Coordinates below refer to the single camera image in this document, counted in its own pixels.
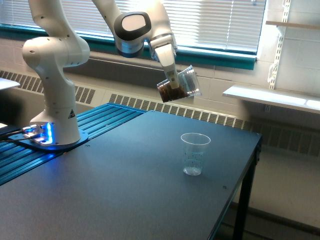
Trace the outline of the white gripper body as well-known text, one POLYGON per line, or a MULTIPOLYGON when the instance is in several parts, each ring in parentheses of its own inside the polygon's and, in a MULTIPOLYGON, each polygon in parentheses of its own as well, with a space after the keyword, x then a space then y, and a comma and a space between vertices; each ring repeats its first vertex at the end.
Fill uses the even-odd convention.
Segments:
POLYGON ((148 42, 151 57, 158 61, 165 73, 176 72, 177 44, 172 33, 158 35, 148 42))

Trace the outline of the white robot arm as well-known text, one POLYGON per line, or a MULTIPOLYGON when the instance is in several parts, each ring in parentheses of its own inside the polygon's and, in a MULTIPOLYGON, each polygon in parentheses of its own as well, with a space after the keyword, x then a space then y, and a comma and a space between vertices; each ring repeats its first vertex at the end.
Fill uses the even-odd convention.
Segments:
MULTIPOLYGON (((94 5, 113 34, 118 52, 133 58, 148 44, 151 57, 160 62, 172 89, 179 87, 175 64, 177 44, 167 11, 160 0, 146 0, 137 11, 123 13, 113 0, 96 0, 94 5)), ((41 79, 44 110, 31 125, 37 129, 27 137, 41 146, 63 146, 80 140, 74 83, 64 68, 86 63, 90 56, 88 43, 72 29, 61 1, 31 0, 33 21, 47 33, 45 37, 27 40, 22 56, 41 79)))

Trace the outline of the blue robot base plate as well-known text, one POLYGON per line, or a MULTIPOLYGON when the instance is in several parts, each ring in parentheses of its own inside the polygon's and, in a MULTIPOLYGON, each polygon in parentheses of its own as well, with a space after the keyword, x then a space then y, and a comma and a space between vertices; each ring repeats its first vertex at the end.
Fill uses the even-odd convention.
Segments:
POLYGON ((65 145, 43 145, 43 144, 36 143, 35 141, 32 141, 30 139, 17 141, 17 139, 23 138, 23 134, 21 133, 9 136, 8 139, 14 140, 18 145, 21 145, 29 149, 37 150, 37 151, 67 152, 88 141, 88 138, 89 138, 88 133, 84 131, 80 131, 79 133, 80 133, 80 140, 78 140, 75 143, 65 144, 65 145))

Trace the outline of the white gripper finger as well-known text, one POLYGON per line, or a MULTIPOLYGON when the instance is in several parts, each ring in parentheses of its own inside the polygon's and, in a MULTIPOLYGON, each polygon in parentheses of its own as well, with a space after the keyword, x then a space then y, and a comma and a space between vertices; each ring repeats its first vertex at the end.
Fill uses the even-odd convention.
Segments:
POLYGON ((167 71, 165 75, 169 80, 169 84, 172 89, 176 89, 179 87, 179 78, 176 70, 167 71))

